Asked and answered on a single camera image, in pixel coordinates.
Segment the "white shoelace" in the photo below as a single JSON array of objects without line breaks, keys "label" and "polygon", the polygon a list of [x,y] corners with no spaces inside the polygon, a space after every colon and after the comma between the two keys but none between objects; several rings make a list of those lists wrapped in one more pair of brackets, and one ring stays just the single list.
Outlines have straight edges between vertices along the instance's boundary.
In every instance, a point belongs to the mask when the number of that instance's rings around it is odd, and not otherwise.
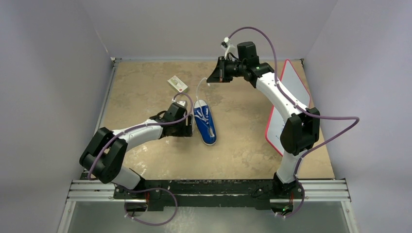
[{"label": "white shoelace", "polygon": [[209,84],[206,83],[206,77],[202,78],[200,82],[196,86],[196,91],[195,91],[195,101],[197,100],[204,100],[207,103],[207,100],[205,99],[204,95],[204,88],[205,86],[210,86]]}]

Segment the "blue canvas sneaker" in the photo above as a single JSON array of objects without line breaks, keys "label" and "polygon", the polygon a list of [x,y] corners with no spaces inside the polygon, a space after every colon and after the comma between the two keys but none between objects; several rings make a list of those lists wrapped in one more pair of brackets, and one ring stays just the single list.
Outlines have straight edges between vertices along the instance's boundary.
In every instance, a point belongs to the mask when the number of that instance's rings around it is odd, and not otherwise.
[{"label": "blue canvas sneaker", "polygon": [[214,145],[217,133],[210,106],[204,100],[197,100],[194,103],[193,116],[202,141],[206,145]]}]

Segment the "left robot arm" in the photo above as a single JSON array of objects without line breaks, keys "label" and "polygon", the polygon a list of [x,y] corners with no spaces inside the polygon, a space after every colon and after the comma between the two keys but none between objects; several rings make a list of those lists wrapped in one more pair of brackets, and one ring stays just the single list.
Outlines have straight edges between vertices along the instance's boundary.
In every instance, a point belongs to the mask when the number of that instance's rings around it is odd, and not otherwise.
[{"label": "left robot arm", "polygon": [[145,192],[144,179],[123,166],[126,152],[146,142],[167,136],[191,137],[192,115],[185,100],[173,102],[141,124],[121,130],[99,128],[82,153],[79,163],[102,183],[114,183],[126,188],[134,199]]}]

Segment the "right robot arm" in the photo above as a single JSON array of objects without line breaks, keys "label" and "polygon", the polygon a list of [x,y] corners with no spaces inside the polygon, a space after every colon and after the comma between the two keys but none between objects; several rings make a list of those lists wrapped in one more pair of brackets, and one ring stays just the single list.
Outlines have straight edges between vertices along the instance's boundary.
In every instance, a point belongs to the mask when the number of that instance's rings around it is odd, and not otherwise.
[{"label": "right robot arm", "polygon": [[300,102],[280,81],[277,72],[268,63],[259,61],[253,42],[234,46],[225,38],[221,47],[225,49],[225,54],[218,58],[207,83],[229,83],[235,77],[242,77],[263,93],[282,117],[284,127],[280,143],[284,153],[281,165],[274,174],[273,192],[283,198],[297,186],[299,160],[319,140],[320,112]]}]

